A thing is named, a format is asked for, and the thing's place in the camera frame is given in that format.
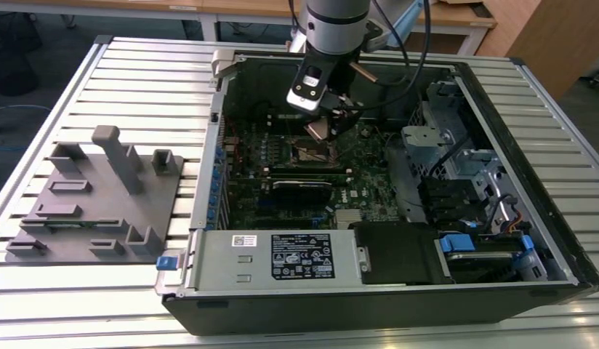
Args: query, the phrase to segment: desk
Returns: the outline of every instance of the desk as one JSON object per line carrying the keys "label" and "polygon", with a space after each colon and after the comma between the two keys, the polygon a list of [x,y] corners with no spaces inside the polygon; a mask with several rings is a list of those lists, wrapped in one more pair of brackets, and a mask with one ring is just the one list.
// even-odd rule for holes
{"label": "desk", "polygon": [[[0,11],[40,12],[61,15],[93,15],[109,17],[199,20],[204,41],[219,41],[219,23],[261,23],[289,25],[287,0],[0,0]],[[414,33],[423,33],[423,15],[414,26]],[[431,5],[431,32],[464,36],[459,55],[474,55],[484,34],[496,25],[495,19],[474,14],[467,5]]]}

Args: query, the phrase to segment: white label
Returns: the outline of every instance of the white label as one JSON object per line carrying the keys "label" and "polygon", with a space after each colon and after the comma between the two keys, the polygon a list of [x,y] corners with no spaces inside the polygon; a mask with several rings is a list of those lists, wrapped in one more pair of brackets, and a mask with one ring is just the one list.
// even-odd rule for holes
{"label": "white label", "polygon": [[483,22],[471,22],[470,26],[472,27],[487,27],[491,28],[494,24],[491,23],[483,23]]}
{"label": "white label", "polygon": [[232,236],[233,247],[256,247],[257,236],[256,235],[233,235]]}
{"label": "white label", "polygon": [[180,9],[183,11],[196,11],[196,7],[192,6],[168,6],[171,9]]}

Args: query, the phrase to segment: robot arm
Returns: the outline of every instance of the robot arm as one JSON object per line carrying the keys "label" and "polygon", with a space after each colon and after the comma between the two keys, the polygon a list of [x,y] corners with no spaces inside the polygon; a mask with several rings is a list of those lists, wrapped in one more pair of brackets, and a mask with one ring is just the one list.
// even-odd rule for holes
{"label": "robot arm", "polygon": [[[396,22],[406,31],[404,36],[420,13],[416,4],[422,5],[422,0],[414,0]],[[370,6],[371,0],[305,1],[303,23],[291,46],[292,51],[299,51],[301,42],[297,41],[305,39],[305,56],[287,102],[308,115],[307,131],[318,140],[334,140],[360,117],[358,112],[346,112],[339,107],[352,105],[350,87],[359,71],[360,51],[380,49],[391,35],[391,31],[368,18]]]}

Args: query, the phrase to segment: power supply label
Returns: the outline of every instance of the power supply label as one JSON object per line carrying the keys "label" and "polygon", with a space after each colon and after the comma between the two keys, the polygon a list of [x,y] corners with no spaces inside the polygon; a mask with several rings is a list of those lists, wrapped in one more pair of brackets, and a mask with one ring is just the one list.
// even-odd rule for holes
{"label": "power supply label", "polygon": [[276,280],[334,278],[330,234],[272,235],[271,276]]}

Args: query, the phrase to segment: metal slotted surface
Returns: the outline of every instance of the metal slotted surface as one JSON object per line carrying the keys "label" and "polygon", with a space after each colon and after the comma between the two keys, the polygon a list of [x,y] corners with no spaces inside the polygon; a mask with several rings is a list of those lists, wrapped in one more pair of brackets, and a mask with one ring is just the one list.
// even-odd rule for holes
{"label": "metal slotted surface", "polygon": [[[85,141],[99,124],[123,129],[139,153],[171,148],[187,163],[169,227],[169,249],[183,248],[207,130],[211,54],[191,41],[115,38],[96,45],[0,195],[0,262],[53,166],[57,141]],[[434,55],[432,60],[454,60]],[[526,68],[502,58],[463,59],[532,164],[571,229],[599,269],[599,158]],[[87,152],[101,152],[88,142]],[[193,337],[155,294],[152,265],[0,266],[0,348],[115,348],[268,343],[318,348],[599,348],[599,293],[567,305],[532,309],[499,324],[322,332],[292,336]]]}

